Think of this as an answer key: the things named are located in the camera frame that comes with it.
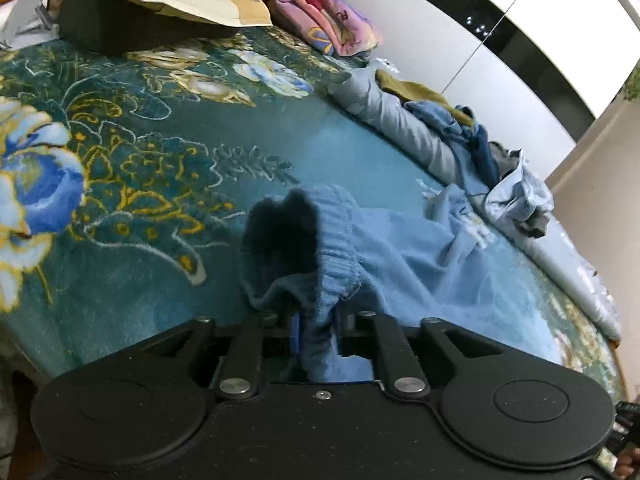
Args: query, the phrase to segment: beige wall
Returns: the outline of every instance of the beige wall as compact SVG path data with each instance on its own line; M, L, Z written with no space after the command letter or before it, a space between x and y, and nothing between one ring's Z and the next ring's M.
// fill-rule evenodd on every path
M618 355L635 397L640 394L640 101L616 100L547 183L554 213L618 304L623 325Z

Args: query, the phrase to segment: teal bed sheet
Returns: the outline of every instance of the teal bed sheet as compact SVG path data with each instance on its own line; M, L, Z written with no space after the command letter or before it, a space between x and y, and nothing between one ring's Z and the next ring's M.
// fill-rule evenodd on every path
M2 53L0 95L64 125L58 153L81 163L86 186L78 208L53 209L69 216L62 232L29 241L29 266L0 256L15 289L1 320L36 368L55 376L196 316L241 322L237 242L265 195L324 182L361 206L421 214L424 187L442 186L326 94L355 63L276 27L117 59L64 41ZM12 240L0 235L3 254ZM622 398L608 342L571 300L497 232L485 250L497 287L538 311L562 363Z

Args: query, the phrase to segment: black glossy stripe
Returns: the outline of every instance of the black glossy stripe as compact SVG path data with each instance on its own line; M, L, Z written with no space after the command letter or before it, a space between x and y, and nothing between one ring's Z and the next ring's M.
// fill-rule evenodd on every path
M522 79L574 140L584 135L594 121L587 105L549 58L511 20L503 18L491 1L427 1L484 40L484 45Z

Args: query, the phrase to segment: human hand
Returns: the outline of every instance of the human hand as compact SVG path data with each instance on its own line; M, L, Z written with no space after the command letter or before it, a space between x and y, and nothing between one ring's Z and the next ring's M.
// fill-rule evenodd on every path
M638 467L640 467L640 447L635 447L620 453L613 474L620 480L625 480Z

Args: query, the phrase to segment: silver bolt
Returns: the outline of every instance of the silver bolt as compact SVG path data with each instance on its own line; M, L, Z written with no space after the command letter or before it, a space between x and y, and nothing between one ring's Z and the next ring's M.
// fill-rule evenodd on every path
M327 390L319 390L318 392L314 393L314 397L320 400L329 400L333 396L331 392L328 392Z
M251 389L251 383L245 379L234 377L222 381L220 389L229 395L245 394Z
M419 394L427 385L417 377L403 377L398 379L394 383L394 386L396 390L405 394Z

